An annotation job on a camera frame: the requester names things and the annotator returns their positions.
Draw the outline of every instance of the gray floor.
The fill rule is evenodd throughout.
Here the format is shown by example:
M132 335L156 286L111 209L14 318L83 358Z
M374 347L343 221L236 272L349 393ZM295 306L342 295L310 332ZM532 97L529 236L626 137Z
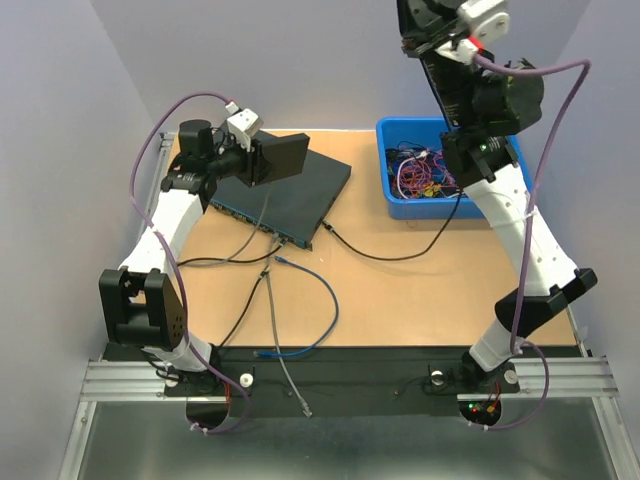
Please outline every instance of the gray floor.
M533 401L504 404L505 417ZM589 399L548 400L531 423L482 432L455 418L251 420L237 433L192 433L180 403L100 404L80 478L615 479Z

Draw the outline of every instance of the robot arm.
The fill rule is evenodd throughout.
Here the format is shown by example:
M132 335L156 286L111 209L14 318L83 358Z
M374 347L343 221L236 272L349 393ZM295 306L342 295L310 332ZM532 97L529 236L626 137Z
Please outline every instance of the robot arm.
M211 123L180 124L180 153L161 183L154 228L147 228L118 270L105 270L99 281L109 340L153 353L183 372L206 366L191 351L188 338L202 358L211 358L212 345L186 332L186 312L170 280L171 265L156 232L162 234L174 258L189 232L206 211L217 180L236 176L252 187L302 171L309 137L290 135L260 141L253 138L262 121L237 107L220 128L230 142L214 143Z
M397 0L403 51L418 58L447 125L441 135L447 169L480 208L517 271L522 267L528 190L505 136L537 122L541 77L507 77L473 64L493 56L482 44L509 29L506 0ZM533 68L522 60L518 68ZM593 287L591 269L579 269L534 209L528 276L517 336L520 341ZM478 377L512 356L510 339L517 289L499 300L496 319L463 359Z

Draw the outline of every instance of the black electronic device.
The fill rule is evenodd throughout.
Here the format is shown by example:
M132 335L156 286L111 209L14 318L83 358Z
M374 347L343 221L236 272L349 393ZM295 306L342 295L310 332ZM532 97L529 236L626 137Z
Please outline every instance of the black electronic device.
M262 131L254 138L266 144L278 139ZM289 154L287 150L278 153L282 156ZM304 168L298 175L272 185L250 188L237 178L219 181L211 205L238 220L255 224L260 217L265 195L271 189L261 230L278 233L288 243L311 249L316 230L350 175L351 166L308 150Z

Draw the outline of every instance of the gray cable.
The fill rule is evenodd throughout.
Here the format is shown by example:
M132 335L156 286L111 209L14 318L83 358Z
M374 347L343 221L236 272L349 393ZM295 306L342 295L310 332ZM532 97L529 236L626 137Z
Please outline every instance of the gray cable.
M251 243L251 240L253 240L253 237L255 237L255 235L258 232L258 230L260 230L260 225L262 225L262 219L264 218L264 214L267 211L267 205L269 205L269 197L271 196L271 191L272 190L273 190L273 184L269 187L269 189L267 190L267 194L264 196L264 202L262 203L262 210L260 211L260 216L258 217L258 221L256 222L255 226L253 227L253 230L251 230L251 234L249 235L247 240L242 244L242 246L238 250L236 250L234 253L229 255L227 258L224 258L224 259L216 261L216 262L204 263L204 261L203 261L202 263L189 263L189 266L190 267L196 267L196 268L197 267L200 267L200 268L217 267L217 266L220 266L220 265L224 265L225 263L228 263L229 260L233 260L238 255L240 255L244 251L244 249L249 246L249 244Z
M273 242L271 243L271 245L269 245L269 251L271 251L271 249L273 248L273 245L275 245L277 241L278 241L278 236L274 235ZM273 301L273 289L271 287L270 268L271 268L271 257L267 257L266 280L267 280L267 292L269 293L269 308L271 310L271 327L273 328L273 340L276 344L276 352L280 354L280 341L278 340L278 327L276 325L276 306L275 306L275 302ZM294 383L293 378L291 378L291 375L289 375L289 370L287 370L287 366L285 365L284 360L282 359L282 357L278 357L278 360L280 361L280 366L282 367L284 376L287 377L287 381L289 382L289 385L291 386L293 393L296 395L296 397L298 398L298 401L300 402L300 406L302 407L302 413L304 413L307 418L311 417L313 413L309 408L309 404L304 399L304 397L300 394L300 391L298 390L298 387L296 387L296 384Z

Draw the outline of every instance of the table surface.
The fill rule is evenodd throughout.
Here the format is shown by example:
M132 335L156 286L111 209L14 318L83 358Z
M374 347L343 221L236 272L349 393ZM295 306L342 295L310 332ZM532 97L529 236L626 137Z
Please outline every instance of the table surface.
M375 132L313 131L310 148L352 165L351 178L327 216L349 242L380 256L424 249L443 220L389 217L380 186ZM178 151L174 142L172 155ZM209 208L194 227L181 259L226 257L252 226ZM267 252L271 236L256 238L238 257ZM494 319L494 303L517 284L507 255L485 220L453 220L434 248L405 262L377 262L348 250L324 228L313 251L287 245L279 253L322 275L340 302L340 319L327 346L471 345ZM216 344L240 315L264 263L182 267L189 328ZM282 345L308 345L327 329L334 307L326 288L297 269L273 262L272 283ZM266 282L258 288L230 345L273 345ZM532 335L543 345L574 345L562 313Z

